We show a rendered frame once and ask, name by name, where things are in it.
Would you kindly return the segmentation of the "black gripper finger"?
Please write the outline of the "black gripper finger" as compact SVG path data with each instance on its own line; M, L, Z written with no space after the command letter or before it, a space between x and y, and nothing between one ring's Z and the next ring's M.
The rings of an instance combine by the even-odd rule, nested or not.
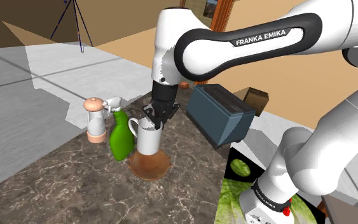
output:
M152 121L155 126L155 129L158 130L161 128L162 119L157 115L156 111L154 110L151 104L145 105L142 107L143 112L146 116Z
M179 103L166 104L166 107L162 112L162 122L166 122L168 119L171 119L180 106L181 105Z

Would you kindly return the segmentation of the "green patterned robot stand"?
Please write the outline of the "green patterned robot stand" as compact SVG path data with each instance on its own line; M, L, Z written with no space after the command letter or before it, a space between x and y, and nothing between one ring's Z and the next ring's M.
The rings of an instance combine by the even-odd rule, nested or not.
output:
M248 224L240 208L239 196L264 171L234 147L230 148L215 224ZM291 198L290 211L294 224L325 224L325 214L298 194Z

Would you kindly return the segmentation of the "blue toaster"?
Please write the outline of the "blue toaster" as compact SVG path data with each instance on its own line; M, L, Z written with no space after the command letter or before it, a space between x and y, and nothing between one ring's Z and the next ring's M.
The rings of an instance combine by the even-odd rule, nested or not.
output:
M188 118L214 147L245 138L256 110L219 84L197 85L186 106Z

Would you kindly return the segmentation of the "brown scalloped plate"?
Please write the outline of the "brown scalloped plate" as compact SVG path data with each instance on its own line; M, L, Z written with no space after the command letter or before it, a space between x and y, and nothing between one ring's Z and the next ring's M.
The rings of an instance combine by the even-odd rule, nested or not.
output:
M171 165L170 157L162 150L153 155L143 155L136 151L128 158L128 168L135 176L146 181L164 177Z

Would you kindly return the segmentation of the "green spray bottle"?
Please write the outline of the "green spray bottle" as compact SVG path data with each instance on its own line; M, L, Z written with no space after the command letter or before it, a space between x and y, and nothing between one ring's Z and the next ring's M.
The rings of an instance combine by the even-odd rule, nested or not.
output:
M113 113L115 126L109 137L109 146L113 157L117 161L126 159L135 148L134 135L128 126L128 116L124 112L122 105L122 97L114 96L103 102L107 106L107 114Z

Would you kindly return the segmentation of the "white mug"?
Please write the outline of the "white mug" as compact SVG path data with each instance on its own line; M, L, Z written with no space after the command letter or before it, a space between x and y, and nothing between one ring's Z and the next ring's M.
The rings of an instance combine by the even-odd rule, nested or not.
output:
M132 134L137 138L137 151L143 155L154 155L160 149L160 139L162 128L156 129L154 123L144 117L140 120L130 118L128 127Z

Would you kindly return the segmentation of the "brown cardboard box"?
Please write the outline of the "brown cardboard box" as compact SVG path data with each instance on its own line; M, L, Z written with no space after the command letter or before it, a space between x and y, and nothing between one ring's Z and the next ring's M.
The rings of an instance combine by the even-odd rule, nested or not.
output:
M269 101L267 92L249 87L244 97L244 102L256 110L256 116L260 116Z

